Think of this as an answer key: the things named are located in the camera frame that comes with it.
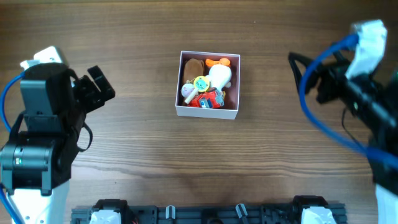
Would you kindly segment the brown plush toy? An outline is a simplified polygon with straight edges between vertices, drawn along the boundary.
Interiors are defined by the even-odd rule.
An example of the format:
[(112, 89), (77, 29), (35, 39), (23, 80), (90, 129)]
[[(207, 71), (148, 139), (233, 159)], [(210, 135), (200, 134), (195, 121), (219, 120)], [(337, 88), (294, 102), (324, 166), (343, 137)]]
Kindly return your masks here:
[(185, 63), (183, 69), (183, 82), (188, 83), (198, 76), (204, 75), (205, 63), (202, 60), (191, 58)]

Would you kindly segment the red toy truck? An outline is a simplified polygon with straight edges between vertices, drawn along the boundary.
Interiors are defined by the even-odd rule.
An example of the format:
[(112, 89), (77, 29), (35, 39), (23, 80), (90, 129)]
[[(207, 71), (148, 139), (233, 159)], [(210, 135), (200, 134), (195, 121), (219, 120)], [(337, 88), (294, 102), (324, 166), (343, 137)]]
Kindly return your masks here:
[(224, 106), (225, 92), (212, 87), (199, 94), (188, 104), (189, 107), (217, 109)]

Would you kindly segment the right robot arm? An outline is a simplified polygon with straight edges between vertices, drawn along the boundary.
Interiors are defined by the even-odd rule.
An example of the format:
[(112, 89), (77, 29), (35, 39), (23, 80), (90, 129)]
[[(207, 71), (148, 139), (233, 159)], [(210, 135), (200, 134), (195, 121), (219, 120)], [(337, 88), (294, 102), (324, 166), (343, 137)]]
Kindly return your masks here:
[[(305, 93), (317, 87), (320, 104), (341, 100), (370, 129), (369, 145), (397, 157), (397, 81), (382, 86), (373, 79), (373, 73), (348, 79), (345, 72), (350, 60), (341, 52), (333, 56), (335, 61), (321, 63), (315, 69)], [(389, 165), (385, 159), (368, 161), (376, 185), (378, 222), (397, 223), (397, 162)]]

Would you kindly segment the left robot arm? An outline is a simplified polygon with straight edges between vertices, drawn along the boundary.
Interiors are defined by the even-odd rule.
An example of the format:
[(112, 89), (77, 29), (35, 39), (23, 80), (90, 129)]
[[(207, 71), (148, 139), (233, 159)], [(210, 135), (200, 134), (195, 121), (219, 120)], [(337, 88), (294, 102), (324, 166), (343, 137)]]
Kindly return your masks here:
[(1, 202), (13, 223), (62, 223), (72, 163), (88, 113), (114, 98), (115, 90), (97, 66), (79, 78), (64, 63), (39, 63), (5, 87), (20, 83), (25, 109), (6, 123), (1, 148)]

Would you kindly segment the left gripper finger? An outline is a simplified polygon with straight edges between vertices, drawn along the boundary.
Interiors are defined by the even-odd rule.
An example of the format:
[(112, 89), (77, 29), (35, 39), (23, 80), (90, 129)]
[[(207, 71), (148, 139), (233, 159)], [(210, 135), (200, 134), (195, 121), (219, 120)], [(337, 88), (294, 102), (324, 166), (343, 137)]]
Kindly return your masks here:
[(107, 81), (104, 73), (102, 72), (102, 70), (99, 68), (99, 66), (96, 65), (94, 67), (91, 67), (87, 71), (100, 90), (107, 89), (108, 81)]
[(103, 102), (109, 101), (116, 96), (114, 88), (107, 79), (99, 79), (96, 81), (96, 84), (100, 89), (101, 99)]

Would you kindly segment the white plush duck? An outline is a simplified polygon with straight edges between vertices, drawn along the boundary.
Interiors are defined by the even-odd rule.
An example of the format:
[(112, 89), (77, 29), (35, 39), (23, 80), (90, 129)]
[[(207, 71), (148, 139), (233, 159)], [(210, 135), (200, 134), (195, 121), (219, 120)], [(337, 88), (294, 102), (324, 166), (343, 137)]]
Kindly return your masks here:
[(218, 61), (206, 59), (205, 64), (210, 69), (206, 77), (210, 81), (211, 88), (221, 91), (231, 86), (232, 71), (229, 59), (221, 58)]

